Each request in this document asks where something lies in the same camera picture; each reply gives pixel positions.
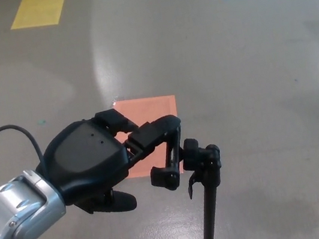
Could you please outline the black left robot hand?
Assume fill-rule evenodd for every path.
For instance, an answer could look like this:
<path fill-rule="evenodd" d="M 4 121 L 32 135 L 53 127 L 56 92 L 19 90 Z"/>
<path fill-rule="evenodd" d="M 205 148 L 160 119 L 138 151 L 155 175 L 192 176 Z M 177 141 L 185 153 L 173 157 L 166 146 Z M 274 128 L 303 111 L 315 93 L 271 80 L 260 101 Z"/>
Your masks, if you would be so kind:
<path fill-rule="evenodd" d="M 181 120 L 172 114 L 138 126 L 108 109 L 61 131 L 47 146 L 37 171 L 57 189 L 65 205 L 89 214 L 132 211 L 137 207 L 135 196 L 113 188 L 162 143 L 165 166 L 151 169 L 151 183 L 168 190 L 179 187 L 180 126 Z"/>

